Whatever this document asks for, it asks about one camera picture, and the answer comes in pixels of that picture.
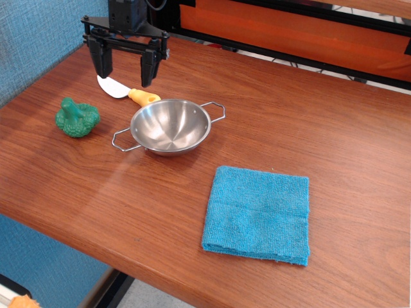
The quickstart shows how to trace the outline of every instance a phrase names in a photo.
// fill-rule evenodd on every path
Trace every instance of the green broccoli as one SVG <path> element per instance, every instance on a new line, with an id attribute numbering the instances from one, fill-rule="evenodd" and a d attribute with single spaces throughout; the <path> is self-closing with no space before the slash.
<path id="1" fill-rule="evenodd" d="M 70 137 L 84 137 L 100 122 L 98 109 L 89 104 L 76 104 L 64 98 L 56 114 L 56 125 Z"/>

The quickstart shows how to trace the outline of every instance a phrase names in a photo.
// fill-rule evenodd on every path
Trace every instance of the knife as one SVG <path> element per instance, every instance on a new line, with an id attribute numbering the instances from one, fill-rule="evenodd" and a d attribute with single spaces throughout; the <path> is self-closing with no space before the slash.
<path id="1" fill-rule="evenodd" d="M 130 89 L 110 77 L 101 78 L 97 75 L 97 81 L 104 92 L 113 98 L 125 98 L 128 96 L 142 107 L 161 99 L 160 96 L 156 94 L 148 93 L 143 90 Z"/>

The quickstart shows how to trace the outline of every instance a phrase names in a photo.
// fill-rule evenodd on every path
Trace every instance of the wooden table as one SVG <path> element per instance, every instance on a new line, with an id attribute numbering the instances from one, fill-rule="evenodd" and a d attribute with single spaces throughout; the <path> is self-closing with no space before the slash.
<path id="1" fill-rule="evenodd" d="M 175 38 L 170 50 L 147 90 L 227 108 L 195 151 L 114 148 L 139 107 L 99 88 L 83 47 L 0 110 L 0 213 L 197 307 L 408 306 L 410 97 Z M 113 62 L 139 86 L 138 56 Z M 55 125 L 66 96 L 100 110 L 83 139 Z M 203 251 L 221 165 L 310 178 L 308 267 Z"/>

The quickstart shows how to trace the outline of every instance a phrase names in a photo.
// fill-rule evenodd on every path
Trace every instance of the wire handle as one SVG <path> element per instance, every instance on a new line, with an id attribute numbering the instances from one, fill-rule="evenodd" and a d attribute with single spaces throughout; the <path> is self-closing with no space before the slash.
<path id="1" fill-rule="evenodd" d="M 224 107 L 223 105 L 218 104 L 218 103 L 216 103 L 215 101 L 210 101 L 210 102 L 208 102 L 208 103 L 205 103 L 205 104 L 201 105 L 201 107 L 204 107 L 204 106 L 207 106 L 207 105 L 210 105 L 210 104 L 214 104 L 214 105 L 216 105 L 216 106 L 219 106 L 219 107 L 223 108 L 223 116 L 222 116 L 222 117 L 219 117 L 218 119 L 214 119 L 214 120 L 212 120 L 211 122 L 214 123 L 214 122 L 217 122 L 217 121 L 219 121 L 219 120 L 225 119 L 225 107 Z"/>
<path id="2" fill-rule="evenodd" d="M 133 146 L 133 147 L 128 148 L 128 149 L 123 149 L 121 146 L 118 146 L 116 143 L 114 143 L 114 142 L 116 141 L 117 135 L 119 135 L 119 134 L 121 134 L 121 133 L 124 133 L 124 132 L 126 132 L 126 131 L 128 131 L 128 130 L 130 130 L 130 128 L 126 128 L 126 129 L 124 129 L 124 130 L 120 130 L 120 131 L 114 133 L 113 140 L 112 140 L 112 142 L 111 142 L 111 144 L 113 145 L 113 147 L 115 147 L 115 148 L 117 148 L 117 149 L 119 149 L 119 150 L 121 150 L 121 151 L 123 151 L 123 152 L 128 152 L 128 151 L 131 151 L 131 150 L 140 148 L 140 147 L 142 146 L 141 144 L 139 144 L 139 145 L 137 145 L 137 146 Z"/>

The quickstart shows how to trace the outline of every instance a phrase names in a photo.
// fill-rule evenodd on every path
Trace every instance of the blue towel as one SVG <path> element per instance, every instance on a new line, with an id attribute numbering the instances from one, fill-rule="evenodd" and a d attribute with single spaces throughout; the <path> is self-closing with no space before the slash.
<path id="1" fill-rule="evenodd" d="M 204 250 L 308 265 L 309 179 L 219 167 L 211 189 Z"/>

